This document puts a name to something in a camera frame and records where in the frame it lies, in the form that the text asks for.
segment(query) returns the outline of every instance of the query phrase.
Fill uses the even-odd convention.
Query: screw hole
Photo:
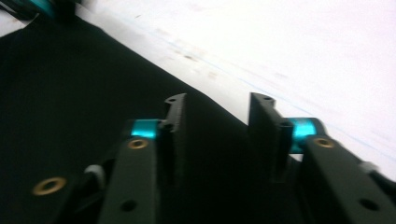
[[[131,212],[132,210],[134,210],[136,208],[136,206],[137,206],[137,203],[134,200],[128,200],[121,204],[120,209],[121,209],[121,211],[124,211],[124,212]]]
[[[371,200],[368,199],[360,199],[359,203],[361,203],[361,206],[363,206],[364,208],[368,209],[368,210],[372,210],[372,211],[378,211],[379,210],[379,206],[374,203]]]
[[[149,144],[149,142],[147,140],[138,139],[138,140],[133,140],[133,141],[129,142],[128,148],[140,149],[140,148],[146,147],[148,144]]]
[[[334,147],[334,143],[324,138],[316,138],[315,143],[320,147]]]
[[[33,188],[33,194],[36,196],[51,194],[62,189],[65,185],[66,185],[66,179],[62,177],[53,177],[50,179],[45,179],[40,183],[38,183]]]

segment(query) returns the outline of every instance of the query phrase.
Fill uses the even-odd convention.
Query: white surface
[[[321,119],[396,180],[396,2],[99,0],[88,8],[80,17],[242,121],[251,91],[271,95],[284,117]]]

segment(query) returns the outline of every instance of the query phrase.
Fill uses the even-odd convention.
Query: teal metal part
[[[55,13],[53,11],[52,3],[49,0],[30,0],[35,6],[39,7],[48,16],[54,17]]]
[[[291,145],[291,154],[303,154],[304,151],[300,147],[301,143],[308,135],[317,134],[317,129],[311,119],[293,118],[289,119],[294,124],[292,135],[293,143]]]
[[[131,130],[131,136],[140,136],[155,139],[158,134],[157,119],[137,119]]]

